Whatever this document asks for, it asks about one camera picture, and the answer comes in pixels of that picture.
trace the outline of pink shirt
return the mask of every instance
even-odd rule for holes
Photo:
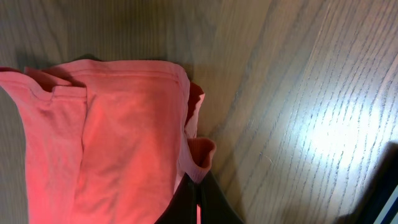
[[[204,99],[182,67],[79,60],[0,69],[26,138],[29,221],[154,223],[186,172],[201,182],[215,144],[196,138]]]

